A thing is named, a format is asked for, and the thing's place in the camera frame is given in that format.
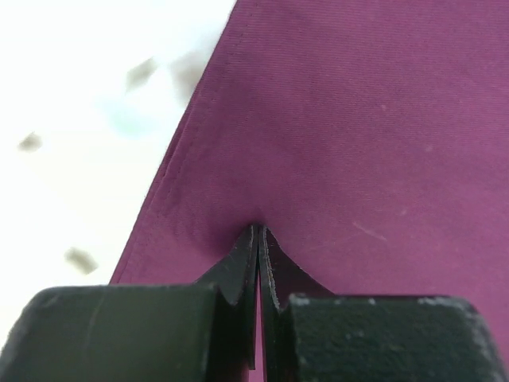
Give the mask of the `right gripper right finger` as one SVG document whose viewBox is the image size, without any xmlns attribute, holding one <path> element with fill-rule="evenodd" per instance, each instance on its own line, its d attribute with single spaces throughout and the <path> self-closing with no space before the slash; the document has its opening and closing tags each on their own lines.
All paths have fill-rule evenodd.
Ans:
<svg viewBox="0 0 509 382">
<path fill-rule="evenodd" d="M 267 381 L 505 381 L 479 312 L 450 296 L 338 295 L 258 231 Z"/>
</svg>

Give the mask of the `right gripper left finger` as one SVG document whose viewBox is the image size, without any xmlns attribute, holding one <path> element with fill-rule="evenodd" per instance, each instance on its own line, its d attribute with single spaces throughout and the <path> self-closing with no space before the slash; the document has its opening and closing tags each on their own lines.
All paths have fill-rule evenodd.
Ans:
<svg viewBox="0 0 509 382">
<path fill-rule="evenodd" d="M 4 381 L 245 381 L 255 366 L 258 229 L 185 285 L 37 293 L 1 353 Z"/>
</svg>

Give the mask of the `purple surgical cloth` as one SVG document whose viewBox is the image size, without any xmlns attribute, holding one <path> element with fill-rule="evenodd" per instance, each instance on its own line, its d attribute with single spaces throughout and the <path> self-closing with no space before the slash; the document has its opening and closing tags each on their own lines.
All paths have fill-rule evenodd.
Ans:
<svg viewBox="0 0 509 382">
<path fill-rule="evenodd" d="M 338 295 L 450 296 L 508 374 L 508 4 L 238 1 L 113 283 L 268 228 Z"/>
</svg>

